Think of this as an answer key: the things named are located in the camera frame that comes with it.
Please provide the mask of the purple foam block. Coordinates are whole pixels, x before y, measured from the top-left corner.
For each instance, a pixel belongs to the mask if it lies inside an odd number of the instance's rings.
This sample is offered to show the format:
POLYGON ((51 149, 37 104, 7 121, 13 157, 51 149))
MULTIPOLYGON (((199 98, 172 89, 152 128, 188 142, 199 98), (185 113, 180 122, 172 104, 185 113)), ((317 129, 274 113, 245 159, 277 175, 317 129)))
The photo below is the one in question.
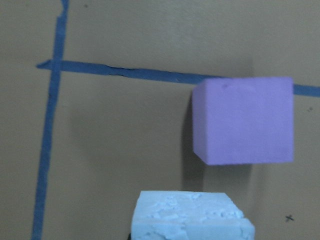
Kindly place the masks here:
POLYGON ((208 78, 192 91, 193 151, 207 165, 294 159, 290 77, 208 78))

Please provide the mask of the light blue foam block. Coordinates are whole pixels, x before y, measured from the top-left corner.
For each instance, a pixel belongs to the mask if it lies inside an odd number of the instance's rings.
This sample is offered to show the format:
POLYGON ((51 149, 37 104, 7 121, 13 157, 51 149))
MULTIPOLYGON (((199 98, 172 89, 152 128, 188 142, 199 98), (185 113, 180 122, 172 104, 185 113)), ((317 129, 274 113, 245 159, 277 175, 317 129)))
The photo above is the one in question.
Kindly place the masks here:
POLYGON ((253 240, 255 226, 223 192, 143 190, 132 240, 253 240))

